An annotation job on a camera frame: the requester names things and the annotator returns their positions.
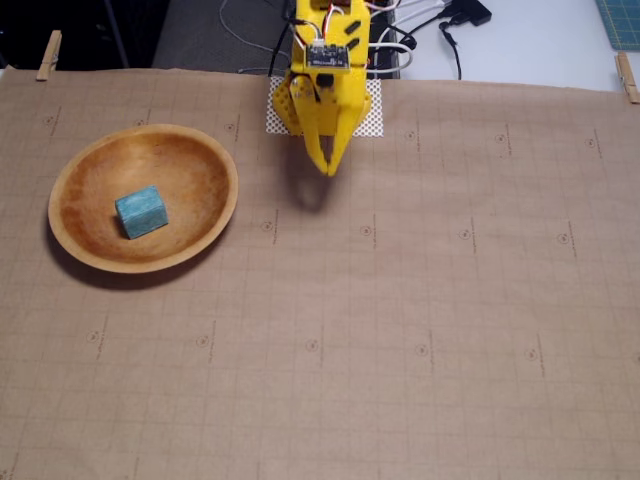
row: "white wire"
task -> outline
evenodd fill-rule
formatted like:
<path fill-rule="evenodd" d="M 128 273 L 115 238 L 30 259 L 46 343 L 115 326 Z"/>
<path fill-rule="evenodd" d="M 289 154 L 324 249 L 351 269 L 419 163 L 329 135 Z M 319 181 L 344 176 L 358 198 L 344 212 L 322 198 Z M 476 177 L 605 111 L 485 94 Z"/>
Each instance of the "white wire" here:
<path fill-rule="evenodd" d="M 229 32 L 231 35 L 233 35 L 233 37 L 236 40 L 239 40 L 240 42 L 244 43 L 245 45 L 249 45 L 250 47 L 259 48 L 260 50 L 264 50 L 265 52 L 273 53 L 273 48 L 265 47 L 264 45 L 260 45 L 258 43 L 250 42 L 249 40 L 245 40 L 240 35 L 238 35 L 236 32 L 231 30 L 231 28 L 229 28 L 229 26 L 225 23 L 224 18 L 222 16 L 222 11 L 224 10 L 224 7 L 227 6 L 227 2 L 228 1 L 229 0 L 222 0 L 222 3 L 220 4 L 220 10 L 218 10 L 218 17 L 220 18 L 220 23 L 222 24 L 222 27 L 227 32 Z M 287 53 L 285 53 L 285 52 L 278 52 L 278 55 L 282 55 L 284 58 L 287 59 L 287 61 L 290 60 L 289 55 Z"/>
<path fill-rule="evenodd" d="M 375 5 L 373 3 L 365 2 L 367 7 L 369 7 L 371 10 L 377 10 L 378 12 L 390 12 L 394 8 L 397 8 L 399 3 L 400 0 L 395 0 L 391 5 L 387 5 L 386 7 L 379 7 L 378 5 Z"/>
<path fill-rule="evenodd" d="M 342 15 L 344 15 L 344 10 L 342 10 L 340 7 L 336 7 L 333 3 L 331 4 L 329 13 L 327 13 L 327 21 L 324 23 L 324 32 L 322 32 L 323 37 L 326 37 L 327 33 L 329 33 L 329 22 L 331 21 L 331 15 L 333 15 L 334 11 L 340 12 Z"/>
<path fill-rule="evenodd" d="M 418 3 L 425 3 L 425 0 L 413 0 L 412 2 L 401 3 L 400 5 L 396 6 L 396 10 L 398 8 L 404 8 L 404 7 L 410 7 L 411 5 L 417 5 Z M 375 18 L 378 15 L 380 15 L 381 13 L 385 13 L 384 10 L 375 11 L 375 12 L 373 12 L 371 14 L 371 18 Z"/>
<path fill-rule="evenodd" d="M 399 72 L 400 70 L 402 70 L 403 68 L 407 68 L 409 65 L 411 65 L 411 62 L 413 62 L 413 52 L 411 51 L 411 49 L 409 47 L 407 47 L 406 45 L 402 44 L 402 43 L 395 43 L 395 42 L 384 42 L 384 43 L 370 43 L 369 44 L 370 47 L 373 48 L 378 48 L 378 47 L 393 47 L 393 48 L 399 48 L 400 50 L 403 50 L 405 53 L 409 54 L 409 60 L 407 60 L 405 63 L 403 63 L 402 65 L 398 65 L 397 67 L 393 67 L 393 68 L 385 68 L 382 70 L 367 70 L 367 73 L 393 73 L 393 72 Z"/>
<path fill-rule="evenodd" d="M 315 23 L 310 22 L 308 20 L 302 20 L 302 21 L 304 22 L 305 25 L 309 25 L 310 27 L 313 27 L 316 40 L 320 40 L 322 38 L 322 31 L 320 30 L 320 27 L 318 27 Z"/>
<path fill-rule="evenodd" d="M 395 22 L 393 22 L 391 25 L 396 27 L 401 23 L 407 22 L 407 21 L 409 21 L 409 20 L 411 20 L 413 18 L 416 18 L 416 17 L 422 15 L 423 13 L 430 12 L 431 10 L 435 10 L 437 8 L 444 8 L 444 2 L 442 0 L 437 0 L 436 3 L 434 3 L 433 5 L 429 5 L 428 7 L 424 7 L 424 8 L 421 8 L 419 10 L 416 10 L 415 12 L 409 13 L 408 15 L 405 15 L 404 17 L 400 17 Z M 387 27 L 382 32 L 382 35 L 380 35 L 380 37 L 378 38 L 378 43 L 382 42 L 382 40 L 384 39 L 384 36 L 390 30 L 391 29 Z M 378 52 L 376 52 L 375 55 L 373 56 L 373 64 L 374 65 L 378 64 Z M 396 68 L 396 69 L 388 69 L 388 70 L 392 70 L 392 72 L 397 72 L 397 71 L 402 70 L 402 69 L 401 68 Z M 372 73 L 392 73 L 392 72 L 378 72 L 376 70 L 370 70 L 370 72 L 372 72 Z"/>

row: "blue cube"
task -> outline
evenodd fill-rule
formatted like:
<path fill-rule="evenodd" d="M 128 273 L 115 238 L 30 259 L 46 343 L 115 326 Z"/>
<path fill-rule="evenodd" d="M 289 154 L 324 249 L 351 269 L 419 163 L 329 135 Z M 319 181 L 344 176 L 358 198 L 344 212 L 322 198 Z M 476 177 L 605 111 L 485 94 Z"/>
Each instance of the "blue cube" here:
<path fill-rule="evenodd" d="M 116 200 L 116 211 L 130 239 L 169 223 L 167 209 L 153 185 Z"/>

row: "gray surface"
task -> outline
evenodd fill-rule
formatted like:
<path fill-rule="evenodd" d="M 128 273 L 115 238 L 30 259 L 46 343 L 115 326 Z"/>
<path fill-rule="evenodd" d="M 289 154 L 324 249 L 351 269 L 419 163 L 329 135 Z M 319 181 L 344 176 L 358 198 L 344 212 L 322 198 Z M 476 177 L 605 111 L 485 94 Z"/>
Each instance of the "gray surface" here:
<path fill-rule="evenodd" d="M 215 72 L 268 67 L 268 52 L 244 45 L 223 29 L 218 19 L 221 1 L 171 0 L 153 66 Z M 272 48 L 283 27 L 281 2 L 229 0 L 224 19 L 236 34 Z M 291 34 L 287 34 L 282 49 L 291 50 Z M 276 67 L 284 68 L 286 64 L 287 60 L 279 55 Z"/>

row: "red wire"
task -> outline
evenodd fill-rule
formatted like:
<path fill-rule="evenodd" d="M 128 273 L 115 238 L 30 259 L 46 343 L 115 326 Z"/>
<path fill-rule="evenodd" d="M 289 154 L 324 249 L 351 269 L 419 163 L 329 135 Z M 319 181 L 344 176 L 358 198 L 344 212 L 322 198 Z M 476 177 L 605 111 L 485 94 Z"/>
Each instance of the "red wire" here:
<path fill-rule="evenodd" d="M 323 32 L 324 38 L 327 37 L 327 29 L 329 28 L 329 22 L 327 20 L 329 20 L 332 10 L 333 10 L 333 2 L 329 4 L 329 10 L 327 10 L 327 14 L 324 16 L 324 21 L 322 22 L 322 32 Z"/>

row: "wooden bowl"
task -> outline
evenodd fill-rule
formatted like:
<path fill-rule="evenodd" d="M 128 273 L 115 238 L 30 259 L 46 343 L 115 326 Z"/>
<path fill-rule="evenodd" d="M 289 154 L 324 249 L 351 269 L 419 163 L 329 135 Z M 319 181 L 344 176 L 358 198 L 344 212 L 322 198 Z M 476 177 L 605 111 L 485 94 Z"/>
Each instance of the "wooden bowl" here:
<path fill-rule="evenodd" d="M 115 201 L 158 188 L 169 224 L 129 240 Z M 110 272 L 171 267 L 206 248 L 227 225 L 238 199 L 231 156 L 208 135 L 177 125 L 114 133 L 78 153 L 49 199 L 49 223 L 67 252 Z"/>

